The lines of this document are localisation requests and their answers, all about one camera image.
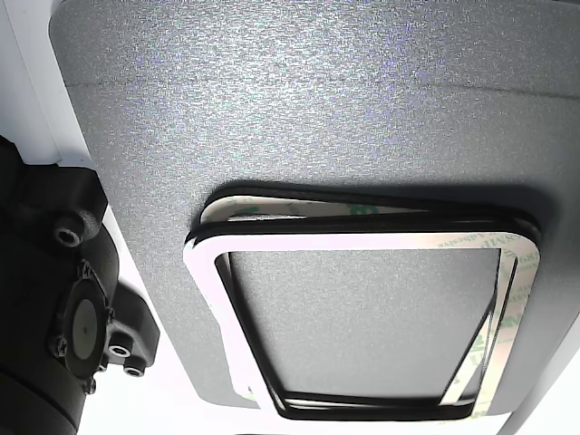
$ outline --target adhesive foam frame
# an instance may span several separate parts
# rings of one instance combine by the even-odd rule
[[[436,407],[434,414],[436,416],[430,415],[422,419],[433,421],[486,415],[517,333],[518,324],[513,325],[511,321],[508,324],[508,319],[521,319],[536,275],[539,252],[530,239],[511,232],[219,234],[200,241],[195,238],[189,240],[185,245],[183,257],[199,291],[220,325],[224,345],[236,356],[234,360],[237,372],[245,374],[247,385],[262,411],[305,420],[415,421],[417,418],[412,416],[418,415],[416,408],[411,412],[411,416],[398,415],[397,411],[385,411],[383,417],[380,411],[365,416],[356,410],[376,400],[369,398],[369,403],[361,404],[353,398],[352,401],[340,403],[333,400],[333,396],[311,394],[312,397],[308,397],[308,393],[303,394],[302,398],[300,395],[288,398],[285,397],[285,391],[275,389],[266,376],[264,361],[260,366],[256,360],[256,349],[253,351],[248,341],[242,326],[243,322],[240,323],[240,312],[232,305],[216,261],[230,252],[486,248],[500,251],[494,300],[491,301],[488,315],[483,319],[479,331],[474,334],[469,350]],[[461,395],[481,363],[483,375],[477,398],[469,405],[468,415],[457,417],[454,410],[458,407],[465,409],[466,405],[461,401]],[[314,396],[320,396],[321,399],[314,400]],[[381,404],[377,405],[380,410],[385,410]],[[342,417],[337,418],[337,414],[328,412],[336,410],[339,406],[343,406]]]

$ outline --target rectangular opening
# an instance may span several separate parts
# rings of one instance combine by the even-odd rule
[[[488,309],[498,255],[235,252],[230,261],[285,391],[438,400]]]

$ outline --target mounting screw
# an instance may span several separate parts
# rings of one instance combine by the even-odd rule
[[[57,358],[64,358],[66,356],[66,351],[68,349],[68,343],[66,338],[58,337],[54,342],[54,356]]]
[[[114,333],[109,340],[109,352],[120,358],[129,358],[133,350],[133,339],[125,333]]]
[[[84,223],[75,215],[61,216],[54,224],[53,234],[62,246],[77,247],[82,242]]]
[[[131,356],[125,360],[123,371],[129,376],[140,378],[145,374],[145,361],[138,356]]]
[[[82,262],[81,275],[83,278],[89,278],[91,276],[91,267],[89,266],[89,263],[87,263],[86,261]]]

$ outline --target textured plastic surface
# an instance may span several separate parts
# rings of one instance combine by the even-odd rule
[[[287,391],[419,399],[451,381],[498,251],[239,252],[231,264]]]
[[[580,9],[548,2],[64,3],[53,45],[133,258],[199,395],[233,392],[181,262],[223,183],[523,208],[543,264],[492,413],[514,410],[580,293]]]

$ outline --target black mechanical part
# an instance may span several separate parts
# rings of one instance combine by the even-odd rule
[[[119,258],[102,227],[106,207],[94,171],[24,165],[0,138],[0,431],[76,433],[93,375],[109,363],[112,305],[121,319],[140,313],[123,332],[153,363],[160,334],[149,308],[127,287],[115,304]]]
[[[115,291],[111,314],[105,361],[123,365],[128,375],[142,376],[155,362],[160,329],[147,303],[121,283]]]

